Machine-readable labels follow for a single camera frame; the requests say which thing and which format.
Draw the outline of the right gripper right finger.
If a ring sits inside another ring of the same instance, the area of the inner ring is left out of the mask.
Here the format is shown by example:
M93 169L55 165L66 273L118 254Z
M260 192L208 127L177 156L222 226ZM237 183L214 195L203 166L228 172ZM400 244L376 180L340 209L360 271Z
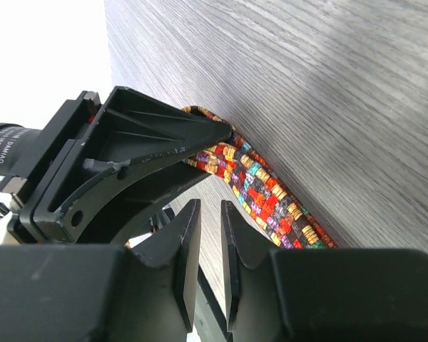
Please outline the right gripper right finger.
M428 255L281 249L222 201L230 341L428 341Z

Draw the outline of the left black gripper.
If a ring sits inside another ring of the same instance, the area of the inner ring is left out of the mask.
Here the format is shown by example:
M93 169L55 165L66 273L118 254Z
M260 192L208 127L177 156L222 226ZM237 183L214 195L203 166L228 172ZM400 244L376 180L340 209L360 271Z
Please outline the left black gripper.
M21 244L38 243L42 234L81 235L124 189L230 134L228 124L130 88L114 88L102 106L97 92L83 91L42 130L0 123L0 219L11 215L7 233ZM32 233L20 222L20 211L67 140L68 152L31 216L42 234Z

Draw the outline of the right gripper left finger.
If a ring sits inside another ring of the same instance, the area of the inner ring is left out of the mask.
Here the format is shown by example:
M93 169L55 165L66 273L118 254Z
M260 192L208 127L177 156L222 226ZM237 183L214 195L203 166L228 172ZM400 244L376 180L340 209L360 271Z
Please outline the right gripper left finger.
M0 341L184 341L199 250L197 199L133 249L0 245Z

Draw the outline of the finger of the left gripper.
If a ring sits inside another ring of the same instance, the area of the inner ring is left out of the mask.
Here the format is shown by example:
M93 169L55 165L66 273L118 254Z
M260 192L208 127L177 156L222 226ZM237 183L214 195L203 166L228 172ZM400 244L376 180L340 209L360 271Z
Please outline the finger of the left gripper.
M208 176L207 172L177 162L144 177L103 206L77 242L124 245L131 237L149 232L145 225L156 212Z

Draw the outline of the multicoloured patterned tie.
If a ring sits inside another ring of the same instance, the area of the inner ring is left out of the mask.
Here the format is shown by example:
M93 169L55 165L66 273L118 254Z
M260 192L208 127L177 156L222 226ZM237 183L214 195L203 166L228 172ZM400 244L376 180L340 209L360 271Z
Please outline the multicoloured patterned tie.
M338 245L269 163L237 131L189 157L185 163L222 179L240 206L276 246L324 249Z

